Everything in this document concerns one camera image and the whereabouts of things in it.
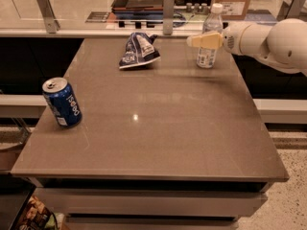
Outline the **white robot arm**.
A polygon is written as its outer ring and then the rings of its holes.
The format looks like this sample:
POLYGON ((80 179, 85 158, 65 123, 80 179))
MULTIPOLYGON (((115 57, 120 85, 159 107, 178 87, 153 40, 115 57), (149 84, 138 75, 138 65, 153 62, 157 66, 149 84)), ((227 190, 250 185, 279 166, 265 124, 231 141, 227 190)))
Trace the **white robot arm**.
POLYGON ((186 42, 196 48, 223 47, 230 54, 254 58, 277 71, 307 76, 307 23, 299 19, 273 25, 233 22, 221 33, 191 35, 186 42))

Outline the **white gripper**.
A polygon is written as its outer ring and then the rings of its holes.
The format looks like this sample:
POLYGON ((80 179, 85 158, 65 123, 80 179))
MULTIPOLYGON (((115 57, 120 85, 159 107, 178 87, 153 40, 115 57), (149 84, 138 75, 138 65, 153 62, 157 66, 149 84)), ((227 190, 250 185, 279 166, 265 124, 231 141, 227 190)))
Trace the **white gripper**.
POLYGON ((218 32, 191 35, 187 38, 187 45, 196 48, 217 50, 224 49, 233 55, 252 56, 254 54, 251 43, 252 22, 233 22, 223 30, 223 36, 218 32))

